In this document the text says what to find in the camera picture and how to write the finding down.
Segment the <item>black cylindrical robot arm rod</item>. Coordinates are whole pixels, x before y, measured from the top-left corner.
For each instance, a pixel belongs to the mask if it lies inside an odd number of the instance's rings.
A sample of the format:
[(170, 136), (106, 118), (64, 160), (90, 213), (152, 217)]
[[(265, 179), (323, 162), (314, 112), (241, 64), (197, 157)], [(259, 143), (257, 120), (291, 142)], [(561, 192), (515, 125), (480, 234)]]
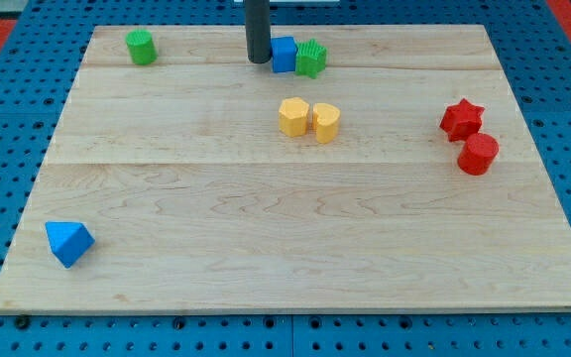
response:
[(245, 0), (245, 33), (250, 62), (262, 64), (271, 59), (269, 0)]

